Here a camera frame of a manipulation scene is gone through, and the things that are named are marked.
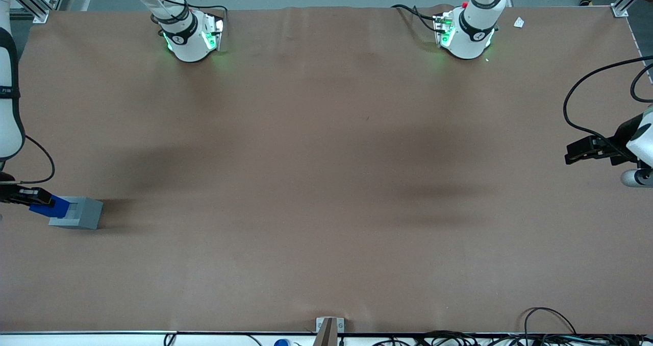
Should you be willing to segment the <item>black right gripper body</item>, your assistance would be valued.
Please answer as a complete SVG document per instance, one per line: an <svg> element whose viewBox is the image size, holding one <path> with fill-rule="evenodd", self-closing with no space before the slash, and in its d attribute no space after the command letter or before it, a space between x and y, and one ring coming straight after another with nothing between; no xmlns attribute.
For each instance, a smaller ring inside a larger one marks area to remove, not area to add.
<svg viewBox="0 0 653 346"><path fill-rule="evenodd" d="M1 202L5 204L20 204L16 200L16 193L19 191L15 178L4 171L1 171Z"/></svg>

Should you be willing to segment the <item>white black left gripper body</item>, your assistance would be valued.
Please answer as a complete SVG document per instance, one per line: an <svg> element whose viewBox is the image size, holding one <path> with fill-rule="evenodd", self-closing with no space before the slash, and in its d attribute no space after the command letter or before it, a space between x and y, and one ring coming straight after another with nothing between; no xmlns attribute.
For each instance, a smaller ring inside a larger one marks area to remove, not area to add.
<svg viewBox="0 0 653 346"><path fill-rule="evenodd" d="M611 142L619 149L611 157L612 165L641 162L652 167L652 106L621 123Z"/></svg>

